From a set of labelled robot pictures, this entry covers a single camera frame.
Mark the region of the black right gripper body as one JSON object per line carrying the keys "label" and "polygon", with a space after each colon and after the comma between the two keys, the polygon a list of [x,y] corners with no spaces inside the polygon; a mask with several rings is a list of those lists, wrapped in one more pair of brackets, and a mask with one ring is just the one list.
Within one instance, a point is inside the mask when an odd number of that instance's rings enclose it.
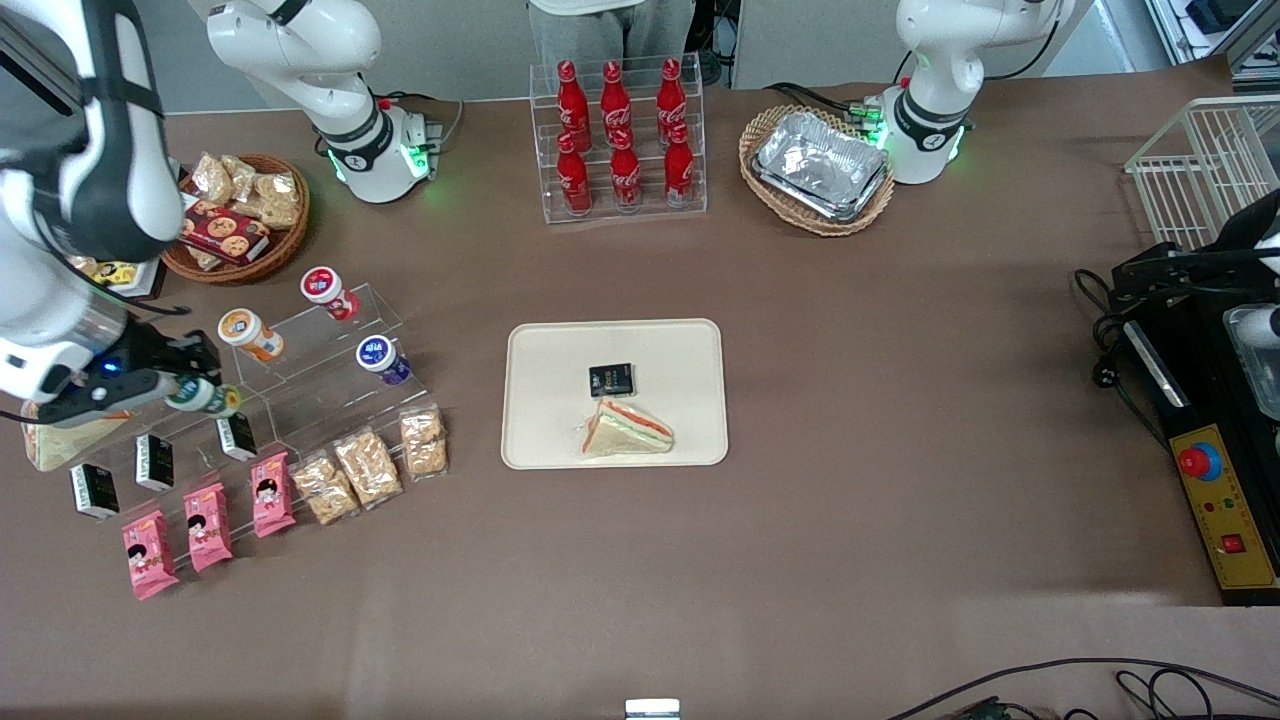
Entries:
{"label": "black right gripper body", "polygon": [[157,372],[172,375],[197,375],[189,369],[188,347],[215,343],[204,331],[169,337],[150,323],[125,324],[125,374]]}

